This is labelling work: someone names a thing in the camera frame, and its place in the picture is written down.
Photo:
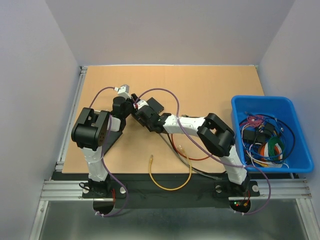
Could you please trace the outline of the black network switch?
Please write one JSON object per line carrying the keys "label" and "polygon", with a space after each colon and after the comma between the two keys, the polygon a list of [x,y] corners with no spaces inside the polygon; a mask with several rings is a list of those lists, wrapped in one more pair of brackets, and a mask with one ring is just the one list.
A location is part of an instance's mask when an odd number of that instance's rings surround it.
{"label": "black network switch", "polygon": [[164,110],[164,106],[153,97],[149,98],[146,102],[157,114],[160,114]]}

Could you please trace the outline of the black box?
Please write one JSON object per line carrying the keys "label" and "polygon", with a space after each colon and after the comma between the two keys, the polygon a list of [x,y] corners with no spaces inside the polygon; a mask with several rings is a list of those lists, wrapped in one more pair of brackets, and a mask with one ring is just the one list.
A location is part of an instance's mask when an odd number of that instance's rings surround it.
{"label": "black box", "polygon": [[105,155],[111,149],[111,147],[116,143],[122,134],[122,131],[110,131],[110,133],[107,134],[102,145],[103,155]]}

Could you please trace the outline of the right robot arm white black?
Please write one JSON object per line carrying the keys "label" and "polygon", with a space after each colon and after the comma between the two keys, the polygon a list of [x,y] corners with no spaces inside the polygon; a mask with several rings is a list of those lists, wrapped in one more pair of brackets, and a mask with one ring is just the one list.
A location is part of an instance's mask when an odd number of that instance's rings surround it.
{"label": "right robot arm white black", "polygon": [[235,133],[216,114],[205,117],[176,116],[157,113],[149,105],[136,107],[133,117],[150,132],[157,134],[183,134],[194,144],[198,137],[205,148],[199,148],[208,156],[224,165],[231,192],[242,195],[249,189],[250,176],[241,162],[236,149]]}

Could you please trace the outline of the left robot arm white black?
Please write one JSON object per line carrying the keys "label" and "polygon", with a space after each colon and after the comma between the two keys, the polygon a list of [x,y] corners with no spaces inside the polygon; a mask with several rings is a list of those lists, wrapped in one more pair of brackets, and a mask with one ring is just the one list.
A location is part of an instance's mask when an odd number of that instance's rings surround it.
{"label": "left robot arm white black", "polygon": [[112,111],[84,107],[71,131],[71,140],[82,150],[88,167],[88,182],[80,183],[84,198],[106,198],[112,194],[111,178],[102,157],[122,135],[126,118],[133,112],[131,96],[113,99]]}

